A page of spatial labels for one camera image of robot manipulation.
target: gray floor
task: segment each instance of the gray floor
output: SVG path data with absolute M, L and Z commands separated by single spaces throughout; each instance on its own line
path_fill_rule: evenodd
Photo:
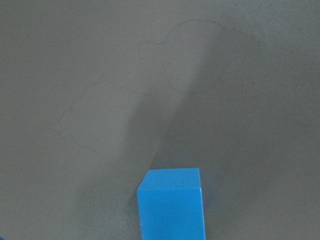
M 320 239 L 320 1 L 0 2 L 0 235 L 139 240 L 199 167 L 208 240 Z

